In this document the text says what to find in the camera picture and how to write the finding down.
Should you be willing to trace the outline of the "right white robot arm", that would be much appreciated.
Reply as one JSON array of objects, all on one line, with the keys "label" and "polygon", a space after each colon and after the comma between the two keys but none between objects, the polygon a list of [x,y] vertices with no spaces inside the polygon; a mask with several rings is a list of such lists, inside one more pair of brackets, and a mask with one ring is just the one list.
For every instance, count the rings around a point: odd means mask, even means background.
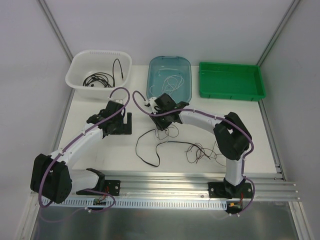
[{"label": "right white robot arm", "polygon": [[151,119],[157,129],[164,130],[172,123],[191,125],[214,135],[220,153],[226,158],[226,174],[221,188],[213,192],[223,198],[236,198],[243,190],[244,158],[252,136],[239,118],[230,112],[219,116],[207,113],[181,101],[176,103],[168,94],[152,97],[145,102],[152,111]]}]

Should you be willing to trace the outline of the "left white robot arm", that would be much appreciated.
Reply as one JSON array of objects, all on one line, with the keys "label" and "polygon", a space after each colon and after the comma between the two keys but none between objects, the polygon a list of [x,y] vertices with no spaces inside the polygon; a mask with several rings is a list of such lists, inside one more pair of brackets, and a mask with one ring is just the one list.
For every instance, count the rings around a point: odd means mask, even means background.
[{"label": "left white robot arm", "polygon": [[132,134],[132,113],[110,100],[99,113],[90,116],[78,135],[49,155],[39,154],[34,162],[30,189],[61,204],[70,194],[110,193],[105,174],[94,168],[74,170],[76,162],[95,144],[109,135]]}]

